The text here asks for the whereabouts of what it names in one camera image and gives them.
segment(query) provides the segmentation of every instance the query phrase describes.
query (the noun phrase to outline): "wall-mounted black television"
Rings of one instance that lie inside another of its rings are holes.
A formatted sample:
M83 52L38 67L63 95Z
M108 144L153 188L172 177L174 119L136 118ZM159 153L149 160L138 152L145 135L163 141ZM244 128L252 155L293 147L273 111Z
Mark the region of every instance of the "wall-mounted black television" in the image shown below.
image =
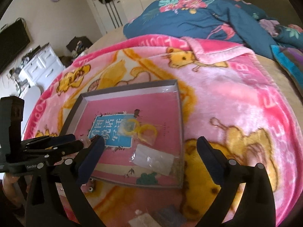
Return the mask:
M0 74L29 43L30 39L21 19L0 33Z

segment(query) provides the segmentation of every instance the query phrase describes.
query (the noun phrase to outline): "blue label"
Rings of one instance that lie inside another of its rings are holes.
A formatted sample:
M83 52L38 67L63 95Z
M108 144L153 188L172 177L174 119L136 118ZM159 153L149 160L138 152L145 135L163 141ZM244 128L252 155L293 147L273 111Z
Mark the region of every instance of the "blue label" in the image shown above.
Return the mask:
M118 135L118 128L122 121L133 119L134 114L113 114L97 116L88 138L100 135L105 140L105 145L109 147L130 148L132 138L128 136Z

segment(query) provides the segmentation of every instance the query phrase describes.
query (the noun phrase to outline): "white wall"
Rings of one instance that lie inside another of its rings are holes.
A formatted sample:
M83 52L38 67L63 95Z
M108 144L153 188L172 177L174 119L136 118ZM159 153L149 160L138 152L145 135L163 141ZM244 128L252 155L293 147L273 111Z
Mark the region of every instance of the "white wall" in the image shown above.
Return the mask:
M15 94L15 86L6 77L12 67L18 67L21 57L30 49L50 42L58 56L69 55L66 45L75 36L87 36L93 43L101 38L101 32L86 0L13 0L3 18L0 28L23 17L31 39L28 45L0 76L0 97Z

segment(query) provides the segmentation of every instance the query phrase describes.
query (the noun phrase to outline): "pink blanket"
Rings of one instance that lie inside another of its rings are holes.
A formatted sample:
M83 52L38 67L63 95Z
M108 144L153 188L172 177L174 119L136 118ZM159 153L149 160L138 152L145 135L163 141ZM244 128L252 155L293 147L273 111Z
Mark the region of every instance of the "pink blanket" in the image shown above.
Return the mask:
M42 94L25 139L58 135L81 93L162 79L178 79L181 92L184 187L153 190L98 182L87 199L104 223L126 226L138 212L175 205L188 220L184 226L194 226L220 190L195 149L196 139L203 135L228 158L266 166L279 225L303 189L302 133L277 85L254 52L242 45L146 35L83 56ZM240 187L225 220L232 218L242 192Z

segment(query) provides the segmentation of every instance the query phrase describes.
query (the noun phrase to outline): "silver screw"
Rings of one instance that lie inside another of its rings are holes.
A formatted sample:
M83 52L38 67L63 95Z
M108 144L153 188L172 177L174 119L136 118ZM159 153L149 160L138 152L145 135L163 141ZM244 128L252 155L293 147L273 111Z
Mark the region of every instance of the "silver screw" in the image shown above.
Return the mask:
M67 159L65 160L64 162L66 165L70 165L71 163L73 163L73 160L72 159Z
M258 164L257 164L257 167L258 167L259 169L264 169L264 165L263 165L262 163L258 163Z
M234 159L230 159L230 160L228 161L228 163L229 163L230 165L232 165L232 166L235 166L235 165L237 164L237 162L236 162Z
M39 164L37 165L37 168L38 168L38 169L41 169L43 166L44 166L44 164L41 162L41 163L39 163Z

